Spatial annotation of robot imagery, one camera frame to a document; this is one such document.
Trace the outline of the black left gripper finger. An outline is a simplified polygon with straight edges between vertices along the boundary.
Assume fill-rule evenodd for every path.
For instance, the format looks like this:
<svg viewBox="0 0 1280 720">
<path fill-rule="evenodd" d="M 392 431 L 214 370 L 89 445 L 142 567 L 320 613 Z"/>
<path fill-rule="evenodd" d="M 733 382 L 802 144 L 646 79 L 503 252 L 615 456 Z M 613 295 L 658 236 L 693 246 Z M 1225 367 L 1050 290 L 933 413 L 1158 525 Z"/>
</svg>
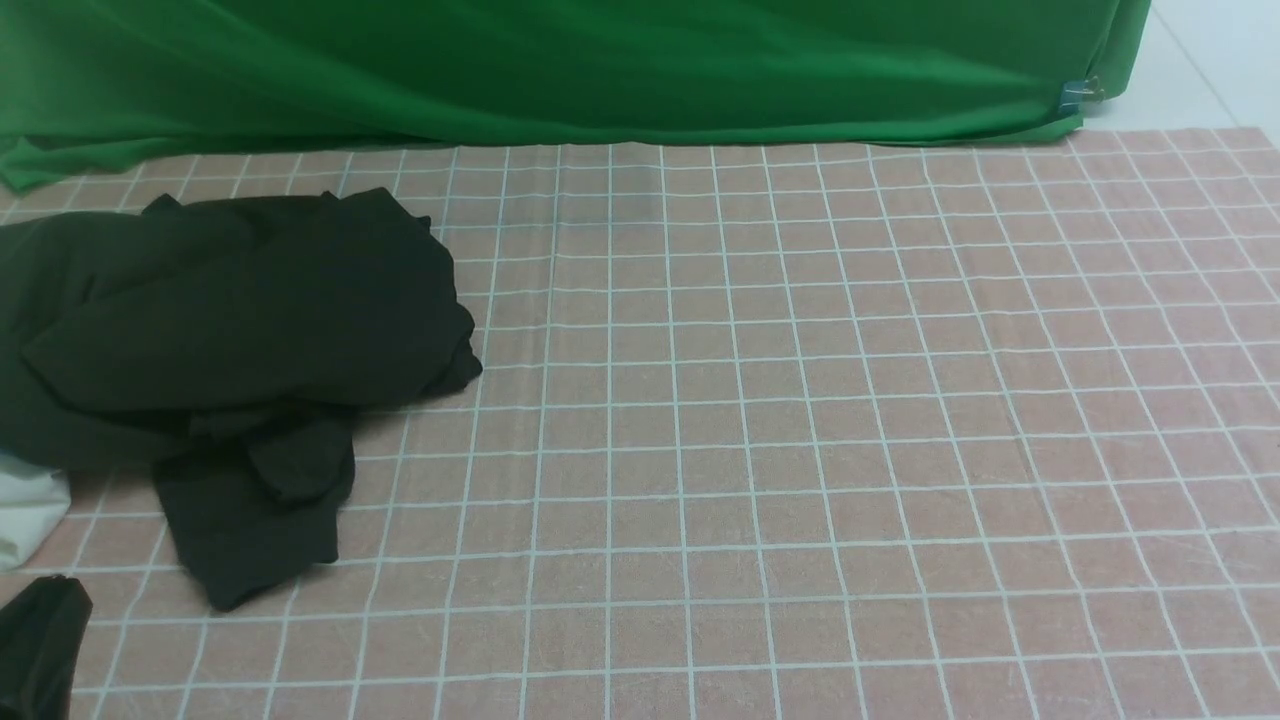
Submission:
<svg viewBox="0 0 1280 720">
<path fill-rule="evenodd" d="M 40 577 L 1 611 L 1 717 L 68 719 L 93 605 L 76 578 Z"/>
</svg>

